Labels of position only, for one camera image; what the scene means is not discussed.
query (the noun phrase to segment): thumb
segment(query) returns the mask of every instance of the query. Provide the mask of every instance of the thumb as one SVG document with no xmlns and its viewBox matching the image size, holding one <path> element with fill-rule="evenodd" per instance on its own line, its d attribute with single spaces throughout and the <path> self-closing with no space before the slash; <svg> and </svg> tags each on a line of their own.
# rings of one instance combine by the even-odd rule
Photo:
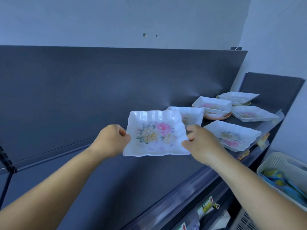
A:
<svg viewBox="0 0 307 230">
<path fill-rule="evenodd" d="M 126 134 L 126 135 L 123 136 L 123 138 L 124 138 L 125 143 L 128 144 L 131 140 L 131 135 Z"/>
<path fill-rule="evenodd" d="M 186 150 L 188 150 L 189 152 L 191 152 L 193 143 L 190 142 L 189 140 L 184 140 L 181 142 L 182 147 L 184 147 Z"/>
</svg>

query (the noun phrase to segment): square dish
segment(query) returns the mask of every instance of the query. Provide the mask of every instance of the square dish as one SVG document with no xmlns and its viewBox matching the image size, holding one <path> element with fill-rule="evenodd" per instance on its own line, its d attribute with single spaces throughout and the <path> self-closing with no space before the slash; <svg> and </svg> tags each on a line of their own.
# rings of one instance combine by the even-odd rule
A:
<svg viewBox="0 0 307 230">
<path fill-rule="evenodd" d="M 192 107 L 203 108 L 204 112 L 226 115 L 231 112 L 232 103 L 228 100 L 201 96 L 192 104 Z"/>
<path fill-rule="evenodd" d="M 242 122 L 270 121 L 279 118 L 256 106 L 233 106 L 232 114 Z"/>
<path fill-rule="evenodd" d="M 259 96 L 259 94 L 230 91 L 227 93 L 220 94 L 219 98 L 223 100 L 232 101 L 234 105 L 237 105 L 247 103 L 257 96 Z"/>
<path fill-rule="evenodd" d="M 204 128 L 211 131 L 223 147 L 234 152 L 244 151 L 261 135 L 261 131 L 219 120 L 204 126 Z"/>
<path fill-rule="evenodd" d="M 179 111 L 131 111 L 126 132 L 131 141 L 124 156 L 188 155 L 181 142 L 188 140 Z"/>
<path fill-rule="evenodd" d="M 204 109 L 198 107 L 177 107 L 170 106 L 167 110 L 177 110 L 182 116 L 182 122 L 185 127 L 193 124 L 201 125 L 204 118 Z"/>
</svg>

